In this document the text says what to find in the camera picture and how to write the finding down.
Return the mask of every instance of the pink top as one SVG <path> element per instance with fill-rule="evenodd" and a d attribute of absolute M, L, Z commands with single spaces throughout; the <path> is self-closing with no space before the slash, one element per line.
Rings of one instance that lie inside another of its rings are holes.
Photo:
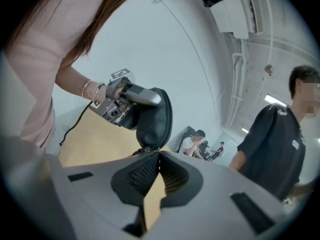
<path fill-rule="evenodd" d="M 50 0 L 7 54 L 12 69 L 36 99 L 20 135 L 23 140 L 41 148 L 48 144 L 55 129 L 52 92 L 60 63 L 91 23 L 101 2 Z"/>

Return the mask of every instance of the silver bracelet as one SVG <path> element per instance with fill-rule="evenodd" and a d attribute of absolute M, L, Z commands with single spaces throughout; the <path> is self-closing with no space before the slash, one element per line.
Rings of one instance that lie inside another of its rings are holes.
<path fill-rule="evenodd" d="M 102 86 L 105 86 L 106 84 L 104 84 L 103 82 L 100 82 L 98 87 L 96 88 L 96 91 L 95 91 L 95 94 L 94 94 L 94 99 L 93 99 L 93 103 L 94 105 L 98 106 L 100 103 L 97 101 L 97 94 L 98 94 L 98 91 L 100 90 L 100 88 Z"/>
<path fill-rule="evenodd" d="M 88 85 L 89 85 L 90 83 L 92 83 L 92 82 L 93 82 L 92 80 L 89 80 L 89 81 L 84 85 L 84 87 L 83 87 L 83 89 L 82 89 L 82 92 L 81 92 L 81 97 L 82 97 L 82 98 L 84 98 L 86 88 L 87 88 Z"/>

